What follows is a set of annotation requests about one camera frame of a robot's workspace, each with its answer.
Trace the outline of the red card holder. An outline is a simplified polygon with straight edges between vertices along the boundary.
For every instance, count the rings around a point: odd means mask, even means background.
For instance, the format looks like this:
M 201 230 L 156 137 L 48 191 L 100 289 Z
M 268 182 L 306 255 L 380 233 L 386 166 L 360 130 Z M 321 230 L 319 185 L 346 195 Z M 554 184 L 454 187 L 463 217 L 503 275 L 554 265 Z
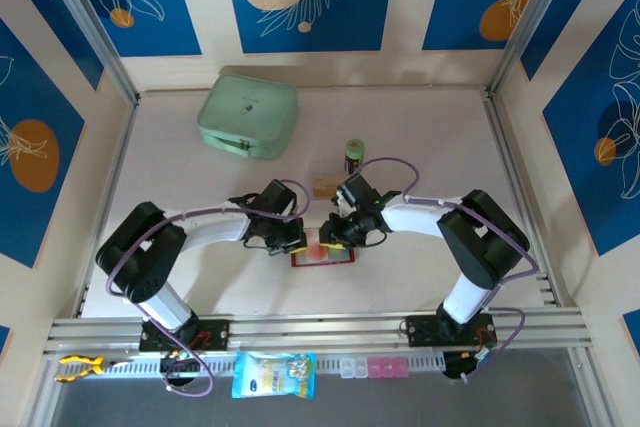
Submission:
M 319 267 L 326 265 L 349 264 L 355 261 L 355 254 L 350 249 L 328 249 L 327 258 L 321 262 L 308 262 L 305 252 L 295 252 L 291 254 L 292 267 Z

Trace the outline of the gold credit card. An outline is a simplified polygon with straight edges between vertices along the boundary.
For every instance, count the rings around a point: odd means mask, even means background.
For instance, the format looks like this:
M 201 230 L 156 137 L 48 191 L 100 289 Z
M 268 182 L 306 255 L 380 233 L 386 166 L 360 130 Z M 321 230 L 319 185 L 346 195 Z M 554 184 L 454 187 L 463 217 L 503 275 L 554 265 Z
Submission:
M 338 186 L 344 181 L 343 176 L 320 175 L 312 178 L 312 195 L 316 199 L 332 198 Z

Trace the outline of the green supplement bottle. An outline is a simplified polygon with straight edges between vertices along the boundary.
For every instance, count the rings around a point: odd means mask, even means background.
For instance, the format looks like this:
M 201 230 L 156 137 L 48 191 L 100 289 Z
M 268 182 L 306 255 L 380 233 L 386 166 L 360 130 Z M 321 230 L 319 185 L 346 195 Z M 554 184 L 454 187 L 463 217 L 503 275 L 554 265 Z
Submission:
M 348 174 L 353 174 L 363 163 L 365 143 L 361 139 L 350 139 L 345 146 L 344 166 Z

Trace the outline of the clear pill box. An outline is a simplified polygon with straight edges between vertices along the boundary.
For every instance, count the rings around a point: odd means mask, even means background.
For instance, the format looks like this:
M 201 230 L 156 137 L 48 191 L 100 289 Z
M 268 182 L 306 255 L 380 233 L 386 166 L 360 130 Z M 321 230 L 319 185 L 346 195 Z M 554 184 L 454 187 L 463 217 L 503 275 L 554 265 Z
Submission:
M 368 377 L 367 359 L 364 357 L 346 357 L 339 361 L 339 375 L 342 379 L 366 379 Z

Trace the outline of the mint green zip case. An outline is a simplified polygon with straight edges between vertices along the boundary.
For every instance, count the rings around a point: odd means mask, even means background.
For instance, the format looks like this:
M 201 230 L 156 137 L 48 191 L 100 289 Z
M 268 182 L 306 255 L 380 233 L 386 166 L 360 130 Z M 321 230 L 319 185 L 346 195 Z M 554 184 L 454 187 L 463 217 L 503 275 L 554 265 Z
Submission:
M 197 117 L 203 142 L 245 158 L 274 160 L 286 150 L 299 117 L 289 84 L 222 75 Z

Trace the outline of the blue snack bag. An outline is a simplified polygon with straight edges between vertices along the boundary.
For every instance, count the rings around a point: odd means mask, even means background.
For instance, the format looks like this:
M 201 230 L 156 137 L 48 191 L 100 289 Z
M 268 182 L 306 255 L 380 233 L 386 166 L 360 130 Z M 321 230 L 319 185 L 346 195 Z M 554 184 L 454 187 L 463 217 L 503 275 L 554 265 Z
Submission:
M 315 395 L 314 353 L 259 353 L 239 351 L 234 363 L 231 397 L 234 399 Z

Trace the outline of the pink pill box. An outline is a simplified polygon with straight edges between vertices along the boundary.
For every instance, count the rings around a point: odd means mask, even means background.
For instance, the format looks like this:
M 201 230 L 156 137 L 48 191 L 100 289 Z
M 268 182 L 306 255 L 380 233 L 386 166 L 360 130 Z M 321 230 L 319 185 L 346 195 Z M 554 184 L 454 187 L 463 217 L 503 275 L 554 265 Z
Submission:
M 369 357 L 367 372 L 370 379 L 407 378 L 409 361 L 406 357 Z

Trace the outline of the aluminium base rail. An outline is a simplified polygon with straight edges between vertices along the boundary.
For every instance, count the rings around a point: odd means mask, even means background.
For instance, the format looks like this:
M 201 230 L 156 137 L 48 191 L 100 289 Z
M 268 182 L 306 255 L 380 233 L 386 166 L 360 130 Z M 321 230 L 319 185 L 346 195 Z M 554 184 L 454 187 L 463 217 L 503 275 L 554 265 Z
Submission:
M 525 323 L 511 341 L 512 349 L 589 348 L 593 345 L 577 308 L 524 308 Z M 327 314 L 231 316 L 227 350 L 259 352 L 374 353 L 407 352 L 401 323 L 409 314 Z M 43 354 L 97 354 L 138 350 L 141 320 L 137 317 L 56 319 Z

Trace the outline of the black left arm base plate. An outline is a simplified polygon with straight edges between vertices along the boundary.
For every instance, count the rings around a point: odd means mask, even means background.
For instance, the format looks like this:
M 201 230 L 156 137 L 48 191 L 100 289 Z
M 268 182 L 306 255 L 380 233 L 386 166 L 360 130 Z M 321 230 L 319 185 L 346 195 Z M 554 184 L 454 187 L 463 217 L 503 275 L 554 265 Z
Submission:
M 170 334 L 182 344 L 198 351 L 224 352 L 227 350 L 230 322 L 222 320 L 191 319 Z M 142 324 L 139 340 L 140 352 L 168 352 L 181 346 L 151 321 Z

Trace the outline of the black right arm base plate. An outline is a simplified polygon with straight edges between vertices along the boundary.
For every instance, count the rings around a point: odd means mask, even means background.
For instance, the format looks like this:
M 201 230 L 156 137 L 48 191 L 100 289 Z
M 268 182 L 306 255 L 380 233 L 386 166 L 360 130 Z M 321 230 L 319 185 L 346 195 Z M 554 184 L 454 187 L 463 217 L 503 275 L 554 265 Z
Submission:
M 497 335 L 490 326 L 490 314 L 479 313 L 465 324 L 458 324 L 445 314 L 411 315 L 405 318 L 404 331 L 410 347 L 462 347 L 495 345 Z

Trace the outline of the aluminium side rail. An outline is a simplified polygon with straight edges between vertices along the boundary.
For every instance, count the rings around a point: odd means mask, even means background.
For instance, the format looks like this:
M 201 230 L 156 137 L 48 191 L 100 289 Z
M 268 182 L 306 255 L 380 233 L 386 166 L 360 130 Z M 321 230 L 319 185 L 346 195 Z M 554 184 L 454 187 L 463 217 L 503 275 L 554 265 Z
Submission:
M 93 228 L 88 250 L 83 259 L 83 264 L 78 279 L 78 286 L 71 306 L 72 319 L 78 318 L 82 314 L 84 308 L 86 295 L 89 289 L 89 284 L 94 269 L 95 254 L 98 251 L 98 248 L 100 246 L 99 241 L 106 228 L 106 223 L 109 217 L 111 205 L 113 203 L 115 190 L 118 184 L 122 164 L 126 156 L 126 151 L 130 141 L 133 125 L 135 123 L 139 104 L 140 97 L 137 97 L 133 103 L 131 112 L 126 117 L 124 130 L 120 135 L 118 143 L 116 144 L 117 150 L 115 151 L 115 157 L 110 164 L 110 169 L 106 178 L 105 189 L 98 204 L 99 210 L 97 212 L 96 225 Z
M 558 293 L 554 274 L 550 271 L 546 247 L 534 219 L 533 204 L 525 186 L 525 170 L 516 150 L 516 142 L 512 139 L 510 131 L 500 115 L 498 104 L 489 93 L 483 93 L 483 105 L 514 199 L 517 216 L 521 222 L 522 230 L 530 242 L 530 255 L 539 267 L 533 277 L 539 284 L 543 305 L 545 307 L 562 307 L 562 296 Z

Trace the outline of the yellow handled pliers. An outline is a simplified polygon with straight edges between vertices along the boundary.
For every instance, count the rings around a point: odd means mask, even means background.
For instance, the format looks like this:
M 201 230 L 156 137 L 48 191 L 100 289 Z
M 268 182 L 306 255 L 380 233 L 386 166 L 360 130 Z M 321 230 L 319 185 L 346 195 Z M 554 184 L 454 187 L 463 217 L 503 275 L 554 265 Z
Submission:
M 124 358 L 68 355 L 59 359 L 58 364 L 63 366 L 65 371 L 58 374 L 55 380 L 59 383 L 70 383 L 90 375 L 103 375 L 108 368 L 122 367 L 131 362 L 131 359 Z

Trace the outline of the aluminium frame post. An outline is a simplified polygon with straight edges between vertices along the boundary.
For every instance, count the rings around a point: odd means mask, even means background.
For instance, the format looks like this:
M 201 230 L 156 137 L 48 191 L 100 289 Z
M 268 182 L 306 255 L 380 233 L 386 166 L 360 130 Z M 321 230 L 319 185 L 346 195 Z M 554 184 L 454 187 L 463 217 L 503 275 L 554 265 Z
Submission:
M 135 108 L 139 93 L 90 0 L 63 1 L 119 92 Z
M 529 0 L 520 20 L 517 22 L 512 36 L 507 41 L 497 67 L 486 86 L 490 100 L 494 100 L 500 88 L 508 79 L 512 68 L 519 61 L 528 46 L 533 34 L 553 0 Z

